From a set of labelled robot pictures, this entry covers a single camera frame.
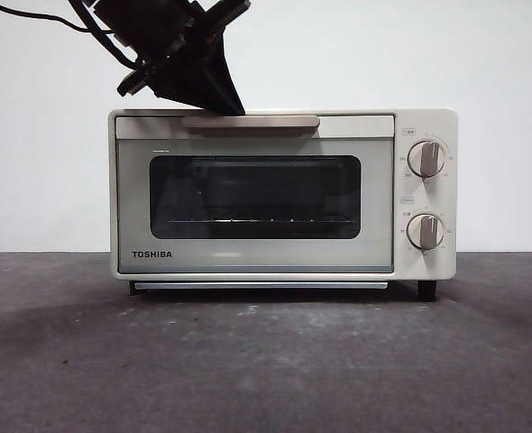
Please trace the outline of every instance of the black foot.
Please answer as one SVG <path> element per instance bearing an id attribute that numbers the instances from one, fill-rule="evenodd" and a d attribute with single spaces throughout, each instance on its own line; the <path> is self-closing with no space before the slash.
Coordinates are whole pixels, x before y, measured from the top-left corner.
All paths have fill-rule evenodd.
<path id="1" fill-rule="evenodd" d="M 418 298 L 423 302 L 434 302 L 436 300 L 436 281 L 419 281 Z"/>
<path id="2" fill-rule="evenodd" d="M 136 296 L 142 293 L 141 290 L 136 289 L 136 281 L 128 281 L 130 286 L 130 296 Z"/>

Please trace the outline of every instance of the white toaster oven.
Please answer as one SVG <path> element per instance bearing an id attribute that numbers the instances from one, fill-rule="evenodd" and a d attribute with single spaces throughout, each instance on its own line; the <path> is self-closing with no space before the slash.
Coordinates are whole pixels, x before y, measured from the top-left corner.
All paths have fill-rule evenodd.
<path id="1" fill-rule="evenodd" d="M 109 118 L 111 257 L 131 292 L 385 288 L 456 268 L 448 109 L 122 110 Z"/>

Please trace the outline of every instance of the glass window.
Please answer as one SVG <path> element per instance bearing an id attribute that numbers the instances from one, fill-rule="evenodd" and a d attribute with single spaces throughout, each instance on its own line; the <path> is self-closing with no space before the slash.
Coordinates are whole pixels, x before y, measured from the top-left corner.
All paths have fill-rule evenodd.
<path id="1" fill-rule="evenodd" d="M 353 239 L 361 228 L 353 156 L 159 156 L 150 165 L 160 239 Z"/>

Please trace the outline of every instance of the gray floor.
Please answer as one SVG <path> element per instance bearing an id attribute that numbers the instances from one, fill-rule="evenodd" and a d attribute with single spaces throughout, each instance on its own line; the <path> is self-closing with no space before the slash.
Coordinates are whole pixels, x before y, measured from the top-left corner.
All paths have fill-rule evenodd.
<path id="1" fill-rule="evenodd" d="M 439 294 L 129 298 L 104 254 L 0 254 L 0 432 L 532 432 L 532 253 Z"/>

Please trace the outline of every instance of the white wall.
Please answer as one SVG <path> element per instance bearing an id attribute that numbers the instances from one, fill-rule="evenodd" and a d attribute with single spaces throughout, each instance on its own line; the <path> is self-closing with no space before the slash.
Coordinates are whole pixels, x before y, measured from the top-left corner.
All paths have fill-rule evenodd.
<path id="1" fill-rule="evenodd" d="M 226 45 L 247 108 L 456 109 L 459 248 L 532 250 L 532 0 L 253 0 Z M 0 251 L 108 249 L 107 114 L 178 106 L 118 97 L 126 72 L 88 35 L 0 14 Z"/>

